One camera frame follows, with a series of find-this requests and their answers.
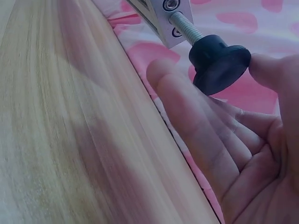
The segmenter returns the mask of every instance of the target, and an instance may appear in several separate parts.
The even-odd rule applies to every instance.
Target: metal threaded rod
[[[169,17],[169,22],[186,38],[193,46],[203,38],[203,34],[179,11]]]

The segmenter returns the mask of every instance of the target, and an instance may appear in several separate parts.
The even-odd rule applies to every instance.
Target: black rubber knob
[[[230,46],[217,35],[197,41],[189,60],[195,67],[193,84],[204,94],[216,94],[233,84],[246,71],[251,53],[243,46]]]

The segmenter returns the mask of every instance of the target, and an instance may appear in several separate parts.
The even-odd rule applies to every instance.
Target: wooden surface
[[[0,0],[0,223],[217,219],[90,0]]]

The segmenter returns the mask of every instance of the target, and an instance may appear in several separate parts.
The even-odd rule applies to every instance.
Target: pink and white fabric
[[[161,100],[146,79],[146,69],[154,59],[173,60],[183,74],[193,79],[195,71],[188,60],[191,46],[183,42],[167,49],[125,0],[93,0],[110,22],[138,75],[171,130],[180,150],[222,223],[215,195],[195,165],[190,152],[171,126]],[[284,57],[299,53],[298,0],[190,0],[194,24],[205,34],[217,34],[228,45],[243,45],[251,53]],[[257,84],[246,72],[216,98],[244,110],[279,114],[277,95]]]

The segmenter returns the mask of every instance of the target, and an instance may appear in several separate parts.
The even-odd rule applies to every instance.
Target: hand
[[[278,93],[281,118],[205,96],[168,61],[147,76],[226,224],[299,223],[299,56],[253,55],[249,71]]]

